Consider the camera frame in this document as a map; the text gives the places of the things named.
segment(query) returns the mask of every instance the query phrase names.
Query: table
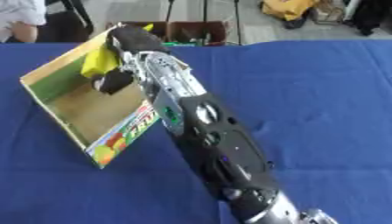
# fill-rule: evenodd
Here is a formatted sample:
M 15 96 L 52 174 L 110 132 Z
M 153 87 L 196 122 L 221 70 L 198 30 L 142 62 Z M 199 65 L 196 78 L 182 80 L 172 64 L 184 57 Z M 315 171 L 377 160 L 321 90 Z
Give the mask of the table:
M 0 45 L 0 223 L 235 223 L 160 123 L 99 171 L 32 101 L 18 77 L 73 46 Z M 251 131 L 300 209 L 390 223 L 392 42 L 174 52 Z

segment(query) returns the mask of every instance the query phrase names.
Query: floor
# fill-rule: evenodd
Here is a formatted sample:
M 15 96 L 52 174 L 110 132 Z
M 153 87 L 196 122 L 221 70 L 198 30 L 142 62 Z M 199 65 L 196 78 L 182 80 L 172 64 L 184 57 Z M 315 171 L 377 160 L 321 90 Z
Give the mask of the floor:
M 82 0 L 95 23 L 97 34 L 107 22 L 163 21 L 169 0 Z M 230 24 L 227 40 L 238 42 L 235 28 L 234 0 L 208 0 L 209 20 L 223 20 Z M 344 25 L 318 25 L 308 20 L 295 31 L 285 30 L 281 22 L 264 15 L 257 8 L 260 0 L 240 0 L 241 32 L 244 44 L 290 39 L 392 39 L 392 35 L 376 29 L 369 38 L 358 35 Z M 203 0 L 176 0 L 171 21 L 202 20 Z

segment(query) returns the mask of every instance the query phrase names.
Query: yellow bag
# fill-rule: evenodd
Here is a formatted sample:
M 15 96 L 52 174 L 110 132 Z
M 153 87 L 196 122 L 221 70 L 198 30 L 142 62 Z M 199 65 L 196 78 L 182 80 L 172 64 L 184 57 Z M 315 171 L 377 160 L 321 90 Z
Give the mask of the yellow bag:
M 264 0 L 262 12 L 287 21 L 301 18 L 302 14 L 319 0 Z

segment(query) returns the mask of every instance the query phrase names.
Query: fruit graphic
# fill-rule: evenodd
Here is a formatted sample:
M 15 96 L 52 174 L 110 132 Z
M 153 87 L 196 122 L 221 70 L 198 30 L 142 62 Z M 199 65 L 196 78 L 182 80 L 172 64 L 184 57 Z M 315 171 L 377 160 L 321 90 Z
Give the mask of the fruit graphic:
M 118 141 L 118 139 L 123 137 L 123 133 L 115 133 L 107 142 L 106 145 L 110 148 L 113 148 L 113 145 Z
M 107 165 L 115 155 L 116 153 L 111 148 L 106 145 L 100 145 L 95 147 L 93 157 L 99 165 Z
M 126 139 L 122 137 L 118 139 L 117 142 L 115 142 L 112 148 L 115 151 L 122 151 L 123 149 L 125 149 L 125 147 L 127 147 Z

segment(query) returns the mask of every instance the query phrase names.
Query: green light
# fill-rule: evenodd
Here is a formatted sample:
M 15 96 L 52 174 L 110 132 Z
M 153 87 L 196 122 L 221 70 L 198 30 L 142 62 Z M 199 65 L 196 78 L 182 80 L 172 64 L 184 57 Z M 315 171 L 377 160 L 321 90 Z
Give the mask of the green light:
M 171 120 L 172 123 L 177 123 L 179 121 L 174 111 L 169 107 L 164 108 L 164 114 Z

